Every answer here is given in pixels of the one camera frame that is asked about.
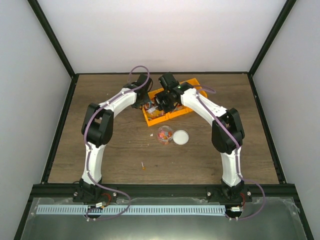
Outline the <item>white jar lid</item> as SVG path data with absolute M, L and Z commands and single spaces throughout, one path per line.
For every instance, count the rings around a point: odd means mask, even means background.
M 173 133 L 172 140 L 177 145 L 185 145 L 189 141 L 189 134 L 184 130 L 177 130 Z

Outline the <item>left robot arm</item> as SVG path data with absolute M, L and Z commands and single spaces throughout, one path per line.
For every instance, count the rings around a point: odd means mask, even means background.
M 102 180 L 103 154 L 113 135 L 114 118 L 128 106 L 142 106 L 151 84 L 149 75 L 140 74 L 136 81 L 124 85 L 115 96 L 87 107 L 81 128 L 86 150 L 81 181 L 83 185 L 89 185 L 84 191 L 89 201 L 97 202 L 102 196 L 102 189 L 97 184 Z

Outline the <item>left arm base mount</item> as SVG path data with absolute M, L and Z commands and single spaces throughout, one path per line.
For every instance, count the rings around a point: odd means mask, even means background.
M 103 189 L 97 185 L 80 181 L 73 194 L 73 202 L 95 204 L 99 202 L 115 203 L 117 193 Z

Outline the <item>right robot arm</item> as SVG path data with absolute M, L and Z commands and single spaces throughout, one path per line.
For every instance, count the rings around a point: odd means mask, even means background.
M 212 88 L 192 85 L 185 81 L 179 83 L 171 72 L 158 81 L 163 91 L 154 97 L 157 107 L 165 113 L 172 112 L 177 104 L 188 107 L 205 119 L 211 126 L 211 142 L 220 152 L 222 160 L 222 195 L 229 202 L 240 196 L 244 185 L 241 174 L 240 153 L 245 138 L 239 112 L 235 108 L 219 106 L 203 96 L 201 91 L 215 94 Z

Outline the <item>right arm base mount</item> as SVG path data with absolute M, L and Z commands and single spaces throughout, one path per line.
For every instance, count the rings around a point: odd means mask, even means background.
M 247 194 L 248 188 L 244 186 L 228 187 L 222 185 L 210 185 L 205 188 L 206 198 L 209 202 L 224 204 L 252 202 L 252 197 Z

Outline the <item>white slotted scoop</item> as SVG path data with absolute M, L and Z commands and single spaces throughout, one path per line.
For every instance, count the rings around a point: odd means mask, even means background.
M 152 107 L 152 108 L 148 109 L 146 112 L 149 114 L 152 114 L 155 110 L 156 110 L 156 108 Z

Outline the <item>clear plastic jar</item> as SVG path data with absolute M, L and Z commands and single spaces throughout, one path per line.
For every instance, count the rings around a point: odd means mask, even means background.
M 173 129 L 169 126 L 161 126 L 157 131 L 157 140 L 164 144 L 168 145 L 173 139 Z

